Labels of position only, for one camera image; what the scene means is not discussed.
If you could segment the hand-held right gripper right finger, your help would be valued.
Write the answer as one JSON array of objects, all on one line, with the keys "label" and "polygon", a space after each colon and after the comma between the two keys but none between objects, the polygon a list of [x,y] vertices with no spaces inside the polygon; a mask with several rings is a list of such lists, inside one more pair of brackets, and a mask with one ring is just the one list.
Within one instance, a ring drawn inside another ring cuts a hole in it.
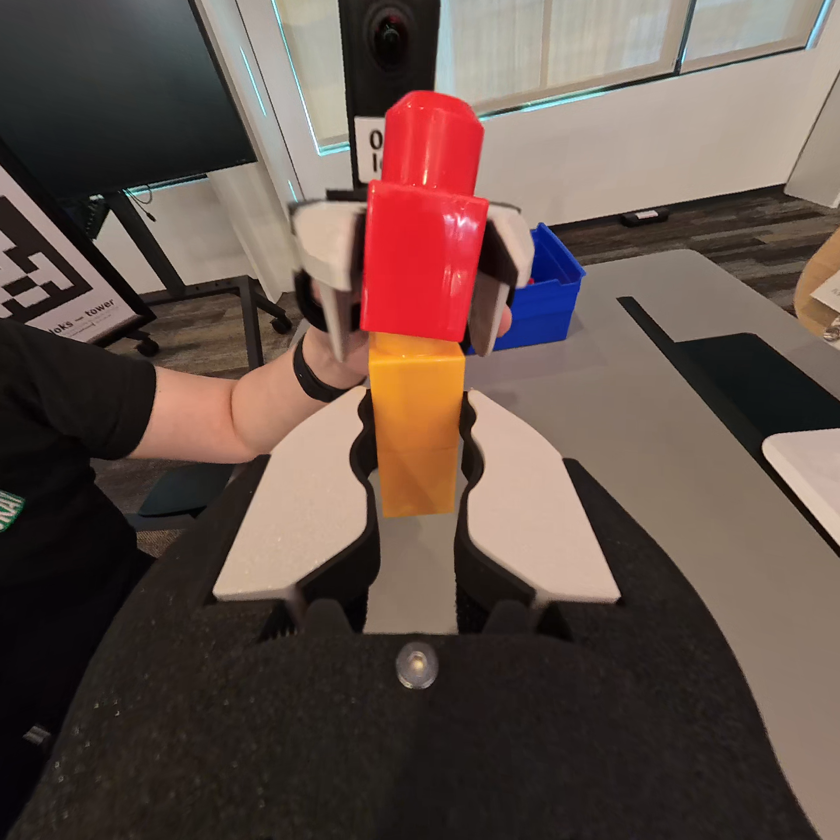
[{"label": "hand-held right gripper right finger", "polygon": [[614,605],[622,594],[560,452],[507,408],[471,389],[460,426],[466,486],[456,525],[456,594],[490,613]]}]

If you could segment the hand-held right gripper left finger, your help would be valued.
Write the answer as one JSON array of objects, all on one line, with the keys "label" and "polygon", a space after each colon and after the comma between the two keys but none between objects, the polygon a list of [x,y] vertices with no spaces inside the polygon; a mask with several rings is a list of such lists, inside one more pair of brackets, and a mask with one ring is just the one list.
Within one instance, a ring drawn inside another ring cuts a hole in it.
[{"label": "hand-held right gripper left finger", "polygon": [[269,457],[213,587],[219,602],[347,606],[381,568],[371,394],[355,386],[292,430]]}]

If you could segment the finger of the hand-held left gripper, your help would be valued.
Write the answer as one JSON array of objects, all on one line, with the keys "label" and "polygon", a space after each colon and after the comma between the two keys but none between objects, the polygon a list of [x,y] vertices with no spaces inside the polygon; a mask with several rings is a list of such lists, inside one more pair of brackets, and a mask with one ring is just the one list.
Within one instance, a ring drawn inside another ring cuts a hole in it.
[{"label": "finger of the hand-held left gripper", "polygon": [[361,328],[365,222],[365,201],[318,200],[290,209],[297,304],[313,328],[328,334],[339,362]]},{"label": "finger of the hand-held left gripper", "polygon": [[469,338],[478,356],[493,351],[502,313],[515,290],[527,285],[533,258],[534,244],[521,210],[489,205],[468,315]]}]

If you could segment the blue plastic bin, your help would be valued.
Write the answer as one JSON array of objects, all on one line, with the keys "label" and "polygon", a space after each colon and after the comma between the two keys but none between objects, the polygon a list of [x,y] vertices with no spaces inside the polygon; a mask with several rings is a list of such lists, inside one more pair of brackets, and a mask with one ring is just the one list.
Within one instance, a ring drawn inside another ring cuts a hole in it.
[{"label": "blue plastic bin", "polygon": [[540,223],[531,237],[530,280],[514,294],[511,328],[497,350],[559,342],[568,335],[585,270],[548,225]]}]

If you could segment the red mega block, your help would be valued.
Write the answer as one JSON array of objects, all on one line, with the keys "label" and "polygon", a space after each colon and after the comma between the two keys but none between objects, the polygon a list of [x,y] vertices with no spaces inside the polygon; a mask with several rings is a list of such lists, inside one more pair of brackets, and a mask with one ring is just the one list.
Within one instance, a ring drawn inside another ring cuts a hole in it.
[{"label": "red mega block", "polygon": [[447,94],[412,91],[388,109],[381,177],[367,192],[363,331],[463,339],[489,207],[475,195],[484,136]]}]

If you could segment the person's left forearm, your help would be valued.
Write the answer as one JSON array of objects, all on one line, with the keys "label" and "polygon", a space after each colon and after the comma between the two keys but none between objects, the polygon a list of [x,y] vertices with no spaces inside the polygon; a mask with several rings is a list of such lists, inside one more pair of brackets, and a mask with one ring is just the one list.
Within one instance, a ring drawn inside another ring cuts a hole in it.
[{"label": "person's left forearm", "polygon": [[150,420],[129,457],[243,464],[269,454],[324,407],[292,362],[284,353],[237,381],[157,367]]}]

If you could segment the person's left hand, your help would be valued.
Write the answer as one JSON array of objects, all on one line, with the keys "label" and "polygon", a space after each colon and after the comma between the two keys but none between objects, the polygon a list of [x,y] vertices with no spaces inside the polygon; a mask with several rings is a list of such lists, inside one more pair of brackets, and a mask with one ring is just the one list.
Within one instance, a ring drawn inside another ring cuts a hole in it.
[{"label": "person's left hand", "polygon": [[320,297],[305,280],[296,291],[297,304],[308,329],[292,352],[292,370],[304,394],[319,403],[331,403],[368,378],[370,334],[356,330],[343,340],[343,357],[338,359],[321,310]]}]

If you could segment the dark office chair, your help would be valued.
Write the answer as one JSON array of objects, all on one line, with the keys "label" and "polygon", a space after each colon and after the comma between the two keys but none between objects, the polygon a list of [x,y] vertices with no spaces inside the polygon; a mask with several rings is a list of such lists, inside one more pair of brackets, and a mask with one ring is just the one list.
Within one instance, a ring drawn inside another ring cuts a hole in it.
[{"label": "dark office chair", "polygon": [[195,518],[224,492],[234,471],[234,465],[219,464],[172,469],[154,484],[138,515],[142,519]]}]

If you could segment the black rolling stand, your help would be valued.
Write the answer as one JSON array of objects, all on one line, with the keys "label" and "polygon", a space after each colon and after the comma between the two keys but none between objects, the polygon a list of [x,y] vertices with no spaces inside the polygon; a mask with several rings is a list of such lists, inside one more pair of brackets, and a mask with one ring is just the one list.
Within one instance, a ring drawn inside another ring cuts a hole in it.
[{"label": "black rolling stand", "polygon": [[163,285],[162,290],[141,293],[142,303],[150,308],[175,301],[215,298],[223,295],[237,297],[245,331],[248,368],[252,371],[260,367],[265,361],[258,311],[266,312],[272,317],[271,326],[278,334],[289,333],[292,324],[285,310],[261,293],[258,281],[251,276],[236,276],[187,285],[148,226],[141,220],[130,196],[125,191],[110,191],[105,192],[102,198]]}]

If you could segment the black wristband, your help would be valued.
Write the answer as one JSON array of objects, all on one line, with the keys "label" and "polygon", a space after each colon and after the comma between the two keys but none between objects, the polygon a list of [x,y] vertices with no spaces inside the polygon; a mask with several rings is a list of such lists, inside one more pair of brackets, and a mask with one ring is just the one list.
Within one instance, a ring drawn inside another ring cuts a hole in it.
[{"label": "black wristband", "polygon": [[353,371],[336,360],[329,338],[316,329],[297,342],[292,370],[303,392],[320,403],[331,403],[360,383],[351,381]]}]

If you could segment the white framed window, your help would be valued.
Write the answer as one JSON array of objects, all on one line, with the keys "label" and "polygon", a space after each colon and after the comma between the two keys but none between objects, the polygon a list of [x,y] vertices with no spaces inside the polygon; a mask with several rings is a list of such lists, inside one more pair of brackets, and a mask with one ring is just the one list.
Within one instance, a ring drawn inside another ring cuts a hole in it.
[{"label": "white framed window", "polygon": [[[481,116],[812,49],[838,2],[439,2],[436,89]],[[347,151],[338,2],[258,2],[319,157]]]}]

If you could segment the person's black shirt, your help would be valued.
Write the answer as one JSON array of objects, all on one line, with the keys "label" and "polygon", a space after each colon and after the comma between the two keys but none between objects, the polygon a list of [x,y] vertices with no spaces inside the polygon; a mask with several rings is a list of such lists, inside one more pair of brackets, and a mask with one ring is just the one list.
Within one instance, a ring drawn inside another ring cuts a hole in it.
[{"label": "person's black shirt", "polygon": [[153,563],[96,484],[137,447],[151,363],[14,321],[1,329],[2,834],[113,618]]}]

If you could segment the large black screen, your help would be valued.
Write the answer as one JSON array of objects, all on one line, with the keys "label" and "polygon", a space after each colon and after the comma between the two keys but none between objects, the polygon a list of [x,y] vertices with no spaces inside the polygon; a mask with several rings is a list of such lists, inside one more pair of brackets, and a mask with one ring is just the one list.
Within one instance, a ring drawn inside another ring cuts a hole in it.
[{"label": "large black screen", "polygon": [[1,134],[57,200],[257,160],[187,1],[2,1]]}]

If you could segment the black white pattern sign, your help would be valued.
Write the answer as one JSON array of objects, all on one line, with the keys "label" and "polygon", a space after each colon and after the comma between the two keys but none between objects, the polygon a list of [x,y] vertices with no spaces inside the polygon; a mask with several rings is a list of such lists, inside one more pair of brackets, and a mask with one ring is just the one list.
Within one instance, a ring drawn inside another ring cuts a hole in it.
[{"label": "black white pattern sign", "polygon": [[153,358],[151,308],[1,142],[1,317],[109,347],[123,338]]}]

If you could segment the wooden display board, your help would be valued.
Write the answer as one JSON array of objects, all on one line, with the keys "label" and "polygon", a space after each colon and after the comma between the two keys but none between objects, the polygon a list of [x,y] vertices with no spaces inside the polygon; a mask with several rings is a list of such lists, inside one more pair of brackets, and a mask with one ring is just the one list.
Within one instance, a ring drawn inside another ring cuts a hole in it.
[{"label": "wooden display board", "polygon": [[806,263],[794,289],[794,315],[812,335],[838,349],[838,311],[815,299],[815,292],[839,270],[839,230]]}]

